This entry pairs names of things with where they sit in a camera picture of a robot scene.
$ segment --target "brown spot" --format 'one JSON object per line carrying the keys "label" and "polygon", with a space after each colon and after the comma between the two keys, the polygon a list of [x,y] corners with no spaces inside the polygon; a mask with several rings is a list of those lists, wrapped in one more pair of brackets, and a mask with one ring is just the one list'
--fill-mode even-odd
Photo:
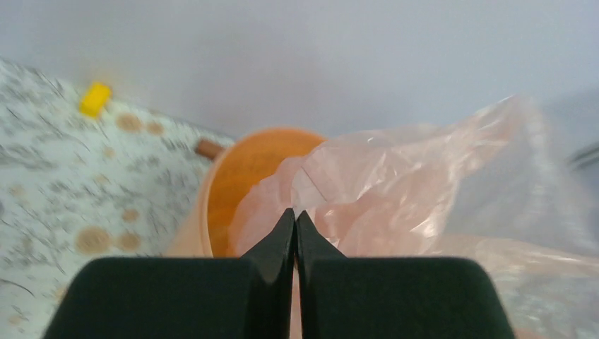
{"label": "brown spot", "polygon": [[165,132],[164,126],[160,122],[151,122],[146,125],[146,130],[149,134],[161,136]]}
{"label": "brown spot", "polygon": [[11,195],[18,198],[25,195],[25,189],[21,185],[12,186],[9,191]]}
{"label": "brown spot", "polygon": [[124,222],[135,222],[139,218],[139,212],[134,208],[127,208],[122,215]]}
{"label": "brown spot", "polygon": [[114,155],[116,154],[116,152],[114,151],[114,148],[112,148],[112,147],[106,147],[102,151],[102,154],[104,154],[105,158],[112,159],[112,158],[114,158]]}
{"label": "brown spot", "polygon": [[13,326],[17,326],[22,321],[23,321],[23,316],[21,316],[20,314],[13,314],[12,316],[10,316],[8,318],[8,322]]}
{"label": "brown spot", "polygon": [[139,239],[139,235],[136,233],[126,232],[119,236],[115,246],[117,246],[117,248],[121,251],[133,252],[139,248],[140,244],[141,240]]}
{"label": "brown spot", "polygon": [[110,242],[110,234],[106,230],[98,226],[89,226],[77,234],[75,247],[81,254],[100,254],[108,251]]}
{"label": "brown spot", "polygon": [[66,287],[58,287],[55,291],[54,291],[54,298],[57,301],[62,301],[62,299],[64,298],[64,295],[66,294]]}
{"label": "brown spot", "polygon": [[124,113],[117,118],[117,127],[125,132],[138,133],[143,124],[135,114]]}
{"label": "brown spot", "polygon": [[105,175],[99,174],[94,177],[94,182],[98,185],[103,185],[109,183],[110,180]]}

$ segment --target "floral pattern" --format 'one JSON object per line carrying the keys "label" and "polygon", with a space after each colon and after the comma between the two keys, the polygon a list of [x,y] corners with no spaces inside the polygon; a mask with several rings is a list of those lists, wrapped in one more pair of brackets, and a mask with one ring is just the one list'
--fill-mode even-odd
{"label": "floral pattern", "polygon": [[39,338],[98,256],[159,256],[226,136],[113,100],[78,113],[67,82],[0,60],[0,338]]}

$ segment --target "yellow object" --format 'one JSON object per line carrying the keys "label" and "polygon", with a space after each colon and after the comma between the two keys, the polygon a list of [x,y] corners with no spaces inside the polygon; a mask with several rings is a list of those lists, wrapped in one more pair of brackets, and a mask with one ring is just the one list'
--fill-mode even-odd
{"label": "yellow object", "polygon": [[108,86],[103,83],[92,83],[88,92],[81,99],[79,111],[83,115],[97,119],[100,117],[100,111],[109,97],[110,88]]}

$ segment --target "patterned tablecloth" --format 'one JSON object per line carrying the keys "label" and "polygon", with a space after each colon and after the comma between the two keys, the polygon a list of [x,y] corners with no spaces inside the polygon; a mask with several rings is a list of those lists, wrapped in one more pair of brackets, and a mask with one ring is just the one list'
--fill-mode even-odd
{"label": "patterned tablecloth", "polygon": [[39,338],[72,277],[98,256],[159,255],[231,140],[0,60],[0,338]]}

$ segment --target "crumpled plastic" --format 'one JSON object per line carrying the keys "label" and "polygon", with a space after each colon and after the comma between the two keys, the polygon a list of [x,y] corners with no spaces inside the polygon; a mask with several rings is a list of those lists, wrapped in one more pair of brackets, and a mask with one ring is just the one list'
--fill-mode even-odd
{"label": "crumpled plastic", "polygon": [[[286,159],[239,204],[230,253],[306,210],[346,256],[460,256],[493,279],[517,336],[596,338],[599,242],[593,203],[523,97],[450,126],[362,131]],[[291,338],[301,338],[294,282]]]}

